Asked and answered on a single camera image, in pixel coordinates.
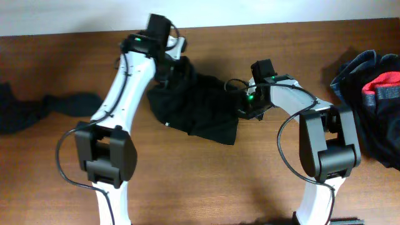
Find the dark cloth at left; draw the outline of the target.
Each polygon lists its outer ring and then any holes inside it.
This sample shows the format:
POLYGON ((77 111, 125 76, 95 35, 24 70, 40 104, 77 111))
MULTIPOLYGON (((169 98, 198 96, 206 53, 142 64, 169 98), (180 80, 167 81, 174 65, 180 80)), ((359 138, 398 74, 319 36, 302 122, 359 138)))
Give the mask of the dark cloth at left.
POLYGON ((71 117, 92 116, 103 103, 97 95, 81 92, 64 97, 46 95, 38 101, 18 100, 9 85, 1 84, 1 134, 14 134, 31 127, 51 112, 71 117))

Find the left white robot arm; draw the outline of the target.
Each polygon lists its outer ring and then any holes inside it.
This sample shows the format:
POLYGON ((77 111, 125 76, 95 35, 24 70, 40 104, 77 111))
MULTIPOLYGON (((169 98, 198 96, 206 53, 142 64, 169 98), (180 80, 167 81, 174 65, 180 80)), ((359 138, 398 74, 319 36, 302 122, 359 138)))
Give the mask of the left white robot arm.
POLYGON ((120 45, 121 55, 112 86, 89 122, 74 133, 79 166, 96 192, 101 224, 130 224, 128 182, 138 154, 131 139, 134 115, 148 84, 168 84, 186 40, 172 36, 175 25, 151 14, 145 30, 130 34, 120 45))

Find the red and grey garment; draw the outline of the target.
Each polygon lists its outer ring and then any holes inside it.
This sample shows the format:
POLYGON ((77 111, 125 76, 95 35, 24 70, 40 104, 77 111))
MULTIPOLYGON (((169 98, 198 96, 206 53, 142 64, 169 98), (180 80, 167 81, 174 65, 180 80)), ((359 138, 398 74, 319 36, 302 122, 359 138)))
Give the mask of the red and grey garment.
POLYGON ((364 85, 361 89, 362 103, 371 111, 379 101, 399 98, 399 71, 389 71, 364 85))

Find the black t-shirt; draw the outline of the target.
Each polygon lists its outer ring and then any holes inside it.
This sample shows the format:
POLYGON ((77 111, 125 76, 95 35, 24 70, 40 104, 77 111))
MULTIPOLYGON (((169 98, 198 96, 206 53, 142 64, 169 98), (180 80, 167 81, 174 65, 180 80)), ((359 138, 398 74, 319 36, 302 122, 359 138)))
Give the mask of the black t-shirt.
POLYGON ((175 65, 167 84, 148 90, 147 98, 160 123, 190 136, 235 143, 244 94, 214 76, 198 73, 188 57, 175 65))

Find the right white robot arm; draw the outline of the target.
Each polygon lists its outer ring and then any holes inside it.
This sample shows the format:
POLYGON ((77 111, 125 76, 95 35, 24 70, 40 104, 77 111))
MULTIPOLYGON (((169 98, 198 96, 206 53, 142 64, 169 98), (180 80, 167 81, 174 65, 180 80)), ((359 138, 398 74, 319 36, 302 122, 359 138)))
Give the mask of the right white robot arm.
POLYGON ((319 99, 288 74, 278 75, 269 59, 256 61, 251 72, 240 89, 247 101, 242 118, 261 120, 272 107, 289 114, 277 133, 277 149, 288 169, 306 183, 292 224, 364 224, 356 217, 332 217, 339 188, 361 163, 352 109, 319 99), (288 163, 281 147, 283 130, 292 120, 299 123, 299 159, 305 175, 288 163))

